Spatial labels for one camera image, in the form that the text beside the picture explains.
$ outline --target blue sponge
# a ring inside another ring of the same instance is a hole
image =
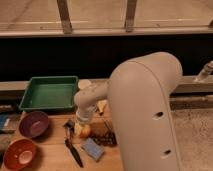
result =
[[[96,162],[101,158],[104,150],[101,146],[97,145],[92,138],[88,138],[81,146]]]

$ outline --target table surface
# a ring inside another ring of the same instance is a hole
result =
[[[74,113],[55,113],[49,115],[50,126],[48,130],[41,137],[33,140],[37,146],[37,154],[30,166],[23,169],[24,171],[122,171],[122,162],[118,146],[106,147],[104,146],[104,155],[98,162],[95,162],[86,152],[81,148],[83,139],[74,137],[73,143],[78,150],[84,168],[80,168],[74,158],[71,156],[70,151],[64,145],[65,130],[63,125],[68,119],[75,120]],[[111,123],[109,108],[106,107],[104,114],[99,116],[98,113],[94,114],[91,121],[91,127],[94,132],[104,133],[107,128],[104,125],[103,119]],[[17,129],[12,138],[12,142],[24,138]],[[2,171],[8,171],[3,165]]]

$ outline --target green tray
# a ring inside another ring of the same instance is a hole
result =
[[[77,76],[32,77],[19,108],[25,111],[72,109],[77,84]]]

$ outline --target bowl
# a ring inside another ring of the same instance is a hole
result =
[[[20,124],[20,133],[27,138],[36,138],[42,135],[49,126],[49,118],[45,112],[33,111],[25,116]]]
[[[36,146],[29,139],[15,141],[4,153],[3,162],[7,169],[18,171],[27,167],[36,154]]]

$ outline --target metal utensil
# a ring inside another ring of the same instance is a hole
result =
[[[66,139],[65,145],[70,150],[72,156],[74,157],[74,159],[78,163],[78,165],[83,168],[83,163],[81,161],[80,155],[79,155],[78,151],[76,150],[76,148],[72,145],[71,141]]]

